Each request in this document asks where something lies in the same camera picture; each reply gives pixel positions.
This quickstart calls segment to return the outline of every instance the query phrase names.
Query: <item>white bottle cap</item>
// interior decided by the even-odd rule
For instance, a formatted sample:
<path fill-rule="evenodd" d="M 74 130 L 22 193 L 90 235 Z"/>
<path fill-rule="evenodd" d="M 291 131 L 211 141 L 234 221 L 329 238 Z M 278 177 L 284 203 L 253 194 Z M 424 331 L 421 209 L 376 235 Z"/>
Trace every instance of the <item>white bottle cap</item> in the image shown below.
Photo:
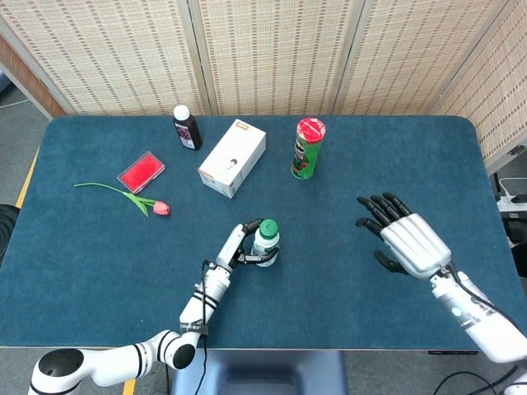
<path fill-rule="evenodd" d="M 174 108 L 174 118 L 178 121 L 186 121 L 189 119 L 190 110 L 186 105 L 176 105 Z"/>

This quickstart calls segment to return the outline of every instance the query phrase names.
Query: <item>blue tablecloth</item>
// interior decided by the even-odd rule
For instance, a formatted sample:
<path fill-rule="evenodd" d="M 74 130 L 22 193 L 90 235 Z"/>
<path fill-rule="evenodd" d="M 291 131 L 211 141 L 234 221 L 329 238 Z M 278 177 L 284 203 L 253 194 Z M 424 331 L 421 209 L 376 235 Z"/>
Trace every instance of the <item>blue tablecloth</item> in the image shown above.
<path fill-rule="evenodd" d="M 181 310 L 232 228 L 275 218 L 282 250 L 239 267 L 210 322 L 227 348 L 465 349 L 427 281 L 387 272 L 381 242 L 354 226 L 357 196 L 390 191 L 451 247 L 459 270 L 527 328 L 525 298 L 476 133 L 456 117 L 322 117 L 315 176 L 291 175 L 300 117 L 241 117 L 268 148 L 232 200 L 197 168 L 233 122 L 201 117 L 203 148 L 181 146 L 169 117 L 53 121 L 0 268 L 0 344 L 120 346 L 179 329 Z M 118 193 L 74 188 L 116 176 L 151 151 L 166 170 L 142 193 L 172 207 L 146 218 Z"/>

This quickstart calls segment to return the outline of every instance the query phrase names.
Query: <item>yellow tape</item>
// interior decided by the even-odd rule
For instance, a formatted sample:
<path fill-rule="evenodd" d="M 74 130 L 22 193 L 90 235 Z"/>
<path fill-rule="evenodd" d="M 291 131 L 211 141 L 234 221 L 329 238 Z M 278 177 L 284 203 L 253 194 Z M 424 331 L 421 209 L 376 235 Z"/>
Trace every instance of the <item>yellow tape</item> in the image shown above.
<path fill-rule="evenodd" d="M 15 206 L 18 208 L 22 208 L 22 203 L 24 202 L 24 199 L 26 198 L 27 189 L 30 186 L 31 176 L 33 175 L 33 169 L 35 168 L 36 163 L 36 157 L 39 154 L 40 147 L 36 150 L 35 156 L 33 157 L 33 163 L 31 163 L 30 171 L 27 173 L 26 181 L 24 181 L 24 185 L 22 185 L 22 190 L 20 191 L 20 194 L 18 195 L 18 199 L 16 200 Z"/>
<path fill-rule="evenodd" d="M 135 393 L 135 379 L 124 383 L 123 395 L 133 395 Z"/>

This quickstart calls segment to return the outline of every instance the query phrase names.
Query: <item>red can lid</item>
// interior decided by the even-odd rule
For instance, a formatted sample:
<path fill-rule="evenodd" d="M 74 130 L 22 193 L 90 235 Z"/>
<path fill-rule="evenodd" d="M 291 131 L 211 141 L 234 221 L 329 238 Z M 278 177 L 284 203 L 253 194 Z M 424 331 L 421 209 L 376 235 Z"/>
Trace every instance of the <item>red can lid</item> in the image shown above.
<path fill-rule="evenodd" d="M 324 123 L 317 118 L 304 118 L 296 126 L 296 132 L 300 137 L 308 142 L 314 144 L 322 140 L 326 134 L 326 127 Z"/>

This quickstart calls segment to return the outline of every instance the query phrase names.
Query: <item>white bottle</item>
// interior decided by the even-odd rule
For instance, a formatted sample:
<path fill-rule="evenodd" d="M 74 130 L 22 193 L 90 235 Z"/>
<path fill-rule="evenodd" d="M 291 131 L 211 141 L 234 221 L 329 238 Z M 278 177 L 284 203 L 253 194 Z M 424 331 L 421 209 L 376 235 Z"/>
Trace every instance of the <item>white bottle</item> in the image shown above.
<path fill-rule="evenodd" d="M 265 255 L 273 248 L 277 247 L 280 241 L 280 233 L 278 233 L 278 224 L 275 220 L 263 220 L 256 234 L 254 235 L 253 248 L 251 255 Z M 275 255 L 271 260 L 265 263 L 258 263 L 258 266 L 271 266 L 277 260 Z"/>

